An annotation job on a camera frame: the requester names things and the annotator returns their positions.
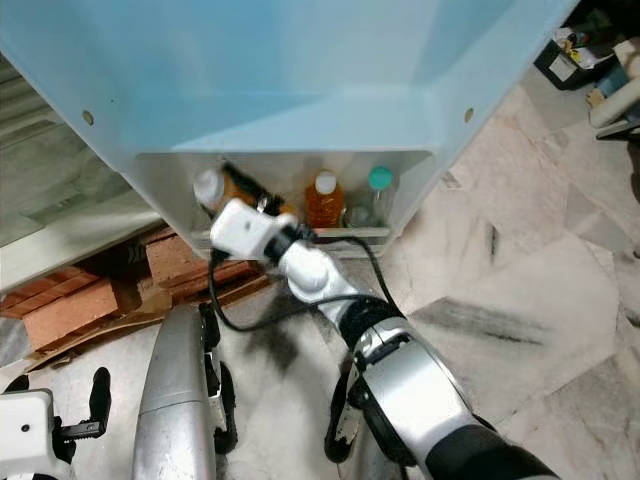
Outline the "black crate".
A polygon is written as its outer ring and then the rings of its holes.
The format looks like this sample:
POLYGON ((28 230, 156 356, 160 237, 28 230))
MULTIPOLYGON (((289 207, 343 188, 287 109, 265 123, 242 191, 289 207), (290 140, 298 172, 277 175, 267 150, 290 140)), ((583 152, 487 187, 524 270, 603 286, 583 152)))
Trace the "black crate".
POLYGON ((535 68, 558 90, 577 90, 598 81, 617 63, 612 37, 605 33, 608 29, 554 29, 534 61, 535 68))

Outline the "amber drink bottle white cap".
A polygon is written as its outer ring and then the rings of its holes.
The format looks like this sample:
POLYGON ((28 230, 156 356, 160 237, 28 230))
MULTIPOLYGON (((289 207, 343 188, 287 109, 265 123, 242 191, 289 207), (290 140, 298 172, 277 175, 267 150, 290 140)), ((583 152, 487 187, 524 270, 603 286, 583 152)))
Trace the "amber drink bottle white cap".
POLYGON ((201 166, 192 179, 192 191, 210 218, 216 218, 228 202, 241 196, 236 183, 221 164, 201 166))

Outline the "red brick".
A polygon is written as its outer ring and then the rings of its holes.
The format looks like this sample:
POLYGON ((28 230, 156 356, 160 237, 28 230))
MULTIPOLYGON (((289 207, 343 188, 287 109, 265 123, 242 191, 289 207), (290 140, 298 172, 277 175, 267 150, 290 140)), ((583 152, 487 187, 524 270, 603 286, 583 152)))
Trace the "red brick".
POLYGON ((58 287, 60 283, 59 276, 51 274, 23 284, 22 287, 5 294, 0 305, 0 314, 8 317, 22 317, 36 308, 49 305, 58 298, 51 293, 51 289, 58 287))
POLYGON ((186 297, 206 291, 209 260, 179 236, 169 236, 146 244, 146 259, 152 282, 170 296, 186 297))
POLYGON ((37 308, 23 316, 23 323, 32 349, 42 349, 83 326, 128 314, 140 305, 141 296, 136 285, 100 279, 37 308))

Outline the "white plastic pipe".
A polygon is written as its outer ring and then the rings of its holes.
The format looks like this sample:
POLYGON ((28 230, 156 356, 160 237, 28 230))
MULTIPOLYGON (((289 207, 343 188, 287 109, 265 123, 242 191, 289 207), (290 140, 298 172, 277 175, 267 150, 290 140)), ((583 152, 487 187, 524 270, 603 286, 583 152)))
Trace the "white plastic pipe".
POLYGON ((595 128, 607 127, 616 123, 637 102, 640 102, 640 76, 623 84, 620 90, 614 91, 613 95, 605 97, 603 102, 591 109, 588 122, 595 128))

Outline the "white fridge cabinet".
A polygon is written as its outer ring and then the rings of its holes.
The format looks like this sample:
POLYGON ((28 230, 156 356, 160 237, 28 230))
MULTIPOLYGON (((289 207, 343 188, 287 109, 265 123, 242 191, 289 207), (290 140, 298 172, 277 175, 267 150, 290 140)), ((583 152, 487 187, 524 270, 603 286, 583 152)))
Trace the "white fridge cabinet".
MULTIPOLYGON (((32 83, 0 54, 0 142, 67 125, 32 83)), ((161 218, 131 191, 78 209, 0 248, 0 285, 10 292, 52 271, 157 227, 161 218)))

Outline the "orange drink bottle white cap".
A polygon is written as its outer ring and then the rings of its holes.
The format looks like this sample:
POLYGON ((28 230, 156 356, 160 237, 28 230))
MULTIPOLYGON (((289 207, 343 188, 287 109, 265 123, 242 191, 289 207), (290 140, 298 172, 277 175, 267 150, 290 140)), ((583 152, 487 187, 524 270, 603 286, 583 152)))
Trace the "orange drink bottle white cap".
POLYGON ((303 192, 306 224, 314 229, 343 227, 346 197, 333 172, 320 170, 303 192))

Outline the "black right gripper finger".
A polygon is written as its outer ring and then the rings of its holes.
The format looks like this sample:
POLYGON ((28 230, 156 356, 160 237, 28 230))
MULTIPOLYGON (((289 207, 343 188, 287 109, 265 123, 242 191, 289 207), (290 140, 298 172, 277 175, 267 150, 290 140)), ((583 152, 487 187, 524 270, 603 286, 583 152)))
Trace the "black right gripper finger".
POLYGON ((256 182, 256 179, 243 173, 241 169, 230 163, 230 161, 225 161, 221 165, 221 173, 236 187, 236 195, 246 201, 247 204, 260 204, 262 198, 268 196, 268 191, 259 182, 256 182))

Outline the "clear bottle teal cap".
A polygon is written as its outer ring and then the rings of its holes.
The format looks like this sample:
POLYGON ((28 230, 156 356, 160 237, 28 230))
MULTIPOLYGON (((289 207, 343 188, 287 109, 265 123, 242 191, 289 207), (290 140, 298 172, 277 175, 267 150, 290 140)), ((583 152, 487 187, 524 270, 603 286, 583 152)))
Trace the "clear bottle teal cap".
POLYGON ((348 228, 384 227, 394 200, 396 174, 387 166, 375 166, 364 186, 347 197, 344 223, 348 228))

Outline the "clear glass fridge shelf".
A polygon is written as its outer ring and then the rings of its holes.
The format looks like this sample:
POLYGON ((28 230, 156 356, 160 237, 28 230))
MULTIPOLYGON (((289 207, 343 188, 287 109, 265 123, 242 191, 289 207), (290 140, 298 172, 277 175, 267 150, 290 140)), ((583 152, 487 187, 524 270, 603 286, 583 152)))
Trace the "clear glass fridge shelf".
POLYGON ((0 244, 131 191, 67 125, 0 142, 0 244))

